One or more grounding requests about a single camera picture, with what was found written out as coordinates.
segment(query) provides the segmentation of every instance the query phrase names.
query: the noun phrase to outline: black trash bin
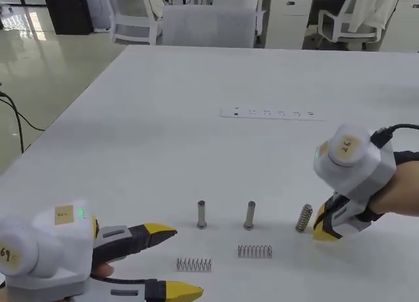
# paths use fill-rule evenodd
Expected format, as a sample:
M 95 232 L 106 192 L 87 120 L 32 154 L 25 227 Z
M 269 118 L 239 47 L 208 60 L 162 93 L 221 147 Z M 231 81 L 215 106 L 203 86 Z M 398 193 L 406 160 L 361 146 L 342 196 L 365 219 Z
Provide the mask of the black trash bin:
M 87 0 L 45 0 L 57 35 L 88 35 L 93 32 Z

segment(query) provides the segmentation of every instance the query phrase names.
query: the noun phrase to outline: white jacket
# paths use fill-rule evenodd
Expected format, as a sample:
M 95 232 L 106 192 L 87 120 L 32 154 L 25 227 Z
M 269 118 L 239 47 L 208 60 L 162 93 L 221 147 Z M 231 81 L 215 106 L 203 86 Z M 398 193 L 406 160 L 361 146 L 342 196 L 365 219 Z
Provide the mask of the white jacket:
M 386 29 L 398 0 L 356 0 L 349 32 L 356 32 L 364 24 L 378 29 Z

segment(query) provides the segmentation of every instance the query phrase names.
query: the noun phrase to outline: human hand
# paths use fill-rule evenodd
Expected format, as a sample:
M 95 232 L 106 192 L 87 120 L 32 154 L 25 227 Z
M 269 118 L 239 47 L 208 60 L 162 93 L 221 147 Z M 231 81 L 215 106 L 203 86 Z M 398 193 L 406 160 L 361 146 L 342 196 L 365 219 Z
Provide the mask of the human hand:
M 94 275 L 98 277 L 109 277 L 113 274 L 113 267 L 108 264 L 103 264 L 99 266 L 94 272 Z M 7 288 L 0 290 L 0 302 L 7 302 Z
M 394 177 L 369 204 L 376 214 L 419 217 L 419 161 L 399 164 Z

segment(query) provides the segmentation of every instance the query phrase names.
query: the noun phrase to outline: gray chair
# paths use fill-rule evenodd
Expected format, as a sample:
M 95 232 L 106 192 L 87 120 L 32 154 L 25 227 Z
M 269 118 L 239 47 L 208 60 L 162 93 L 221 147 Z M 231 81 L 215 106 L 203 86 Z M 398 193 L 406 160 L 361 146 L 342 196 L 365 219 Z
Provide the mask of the gray chair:
M 253 48 L 256 11 L 216 5 L 167 6 L 163 45 Z

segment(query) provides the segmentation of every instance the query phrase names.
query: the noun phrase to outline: glossy floor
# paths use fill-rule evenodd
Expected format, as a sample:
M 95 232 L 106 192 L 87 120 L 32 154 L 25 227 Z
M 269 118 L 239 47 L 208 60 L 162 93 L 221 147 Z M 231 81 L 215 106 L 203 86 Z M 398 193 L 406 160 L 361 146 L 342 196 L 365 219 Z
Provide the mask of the glossy floor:
M 57 36 L 45 8 L 14 8 L 0 30 L 1 91 L 36 127 L 47 128 L 124 50 L 108 34 Z M 22 121 L 25 147 L 41 132 Z M 11 109 L 0 103 L 0 174 L 20 155 Z

